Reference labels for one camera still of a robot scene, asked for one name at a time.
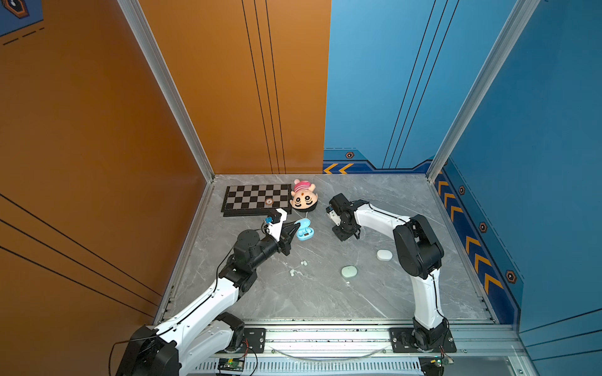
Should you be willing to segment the light blue charging case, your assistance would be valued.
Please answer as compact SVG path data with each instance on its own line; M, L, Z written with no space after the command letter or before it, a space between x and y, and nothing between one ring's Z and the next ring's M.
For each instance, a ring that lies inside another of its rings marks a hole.
M299 224L299 229L296 232L296 237L299 241L307 241L314 236L314 229L310 226L310 219L299 219L296 221L296 224Z

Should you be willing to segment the mint green charging case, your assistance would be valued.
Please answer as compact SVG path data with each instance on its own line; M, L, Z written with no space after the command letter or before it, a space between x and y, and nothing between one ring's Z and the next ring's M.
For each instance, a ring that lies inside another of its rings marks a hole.
M350 279L357 276L357 268L355 266L344 266L340 273L343 278Z

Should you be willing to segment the white earbud charging case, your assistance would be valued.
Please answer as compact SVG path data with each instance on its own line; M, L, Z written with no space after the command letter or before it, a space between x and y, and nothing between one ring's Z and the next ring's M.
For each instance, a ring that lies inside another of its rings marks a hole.
M388 262L388 261L392 260L393 253L391 251L381 249L378 252L376 252L376 258L379 261Z

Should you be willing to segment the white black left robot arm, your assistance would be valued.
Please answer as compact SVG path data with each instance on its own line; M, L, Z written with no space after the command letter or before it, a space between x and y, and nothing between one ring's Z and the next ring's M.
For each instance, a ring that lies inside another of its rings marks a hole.
M154 326L143 326L125 341L117 375L188 375L215 353L240 347L245 324L227 312L255 283L258 267L272 255L289 255L297 222L241 232L219 264L216 280L190 305Z

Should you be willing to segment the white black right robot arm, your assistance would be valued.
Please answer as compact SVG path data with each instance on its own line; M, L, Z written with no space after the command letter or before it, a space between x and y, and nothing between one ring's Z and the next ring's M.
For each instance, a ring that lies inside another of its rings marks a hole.
M441 307L439 279L445 251L428 219L393 214L364 200L349 201L343 194L334 196L326 211L340 241L359 238L361 229L367 227L395 242L398 261L411 278L415 311L409 335L391 333L393 349L439 352L442 357L456 352L450 323Z

